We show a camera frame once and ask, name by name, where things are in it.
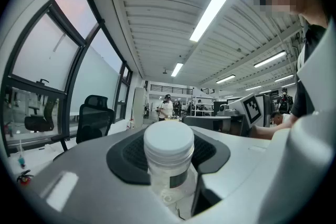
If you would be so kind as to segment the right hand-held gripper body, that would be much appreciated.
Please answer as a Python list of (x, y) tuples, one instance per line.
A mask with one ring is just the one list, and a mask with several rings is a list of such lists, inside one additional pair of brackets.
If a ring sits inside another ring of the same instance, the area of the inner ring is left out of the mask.
[(225, 117), (222, 131), (231, 135), (248, 137), (253, 126), (270, 127), (270, 98), (253, 93), (228, 100), (219, 107), (217, 116)]

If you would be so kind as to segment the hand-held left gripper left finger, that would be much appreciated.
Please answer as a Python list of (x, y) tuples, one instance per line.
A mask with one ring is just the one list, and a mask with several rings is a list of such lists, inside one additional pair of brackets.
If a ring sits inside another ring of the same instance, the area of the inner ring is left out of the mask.
[(31, 203), (46, 223), (180, 223), (150, 186), (131, 185), (108, 168), (107, 152), (134, 129), (80, 143), (39, 172)]

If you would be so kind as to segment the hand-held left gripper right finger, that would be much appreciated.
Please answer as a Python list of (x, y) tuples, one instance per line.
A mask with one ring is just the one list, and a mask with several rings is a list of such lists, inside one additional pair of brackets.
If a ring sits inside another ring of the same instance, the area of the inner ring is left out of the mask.
[(219, 133), (192, 126), (198, 172), (191, 215), (226, 201), (256, 168), (270, 141)]

